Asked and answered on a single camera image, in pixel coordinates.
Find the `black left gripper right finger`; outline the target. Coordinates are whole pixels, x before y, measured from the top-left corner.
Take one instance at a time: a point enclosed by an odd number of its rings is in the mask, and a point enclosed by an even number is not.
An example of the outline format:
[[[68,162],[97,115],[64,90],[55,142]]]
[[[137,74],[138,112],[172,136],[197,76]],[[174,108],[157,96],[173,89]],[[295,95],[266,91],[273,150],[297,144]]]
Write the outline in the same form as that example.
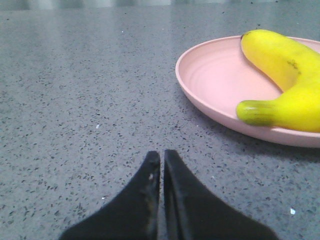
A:
[[[276,240],[266,225],[235,210],[203,185],[178,152],[164,153],[164,205],[171,240]]]

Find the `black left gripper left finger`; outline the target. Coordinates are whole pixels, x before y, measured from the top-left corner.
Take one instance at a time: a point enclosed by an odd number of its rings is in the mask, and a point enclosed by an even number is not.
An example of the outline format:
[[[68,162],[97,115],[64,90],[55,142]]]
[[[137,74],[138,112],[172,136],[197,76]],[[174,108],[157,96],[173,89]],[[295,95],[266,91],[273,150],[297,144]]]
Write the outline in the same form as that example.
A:
[[[65,230],[62,240],[155,240],[160,155],[149,151],[126,187],[100,210]]]

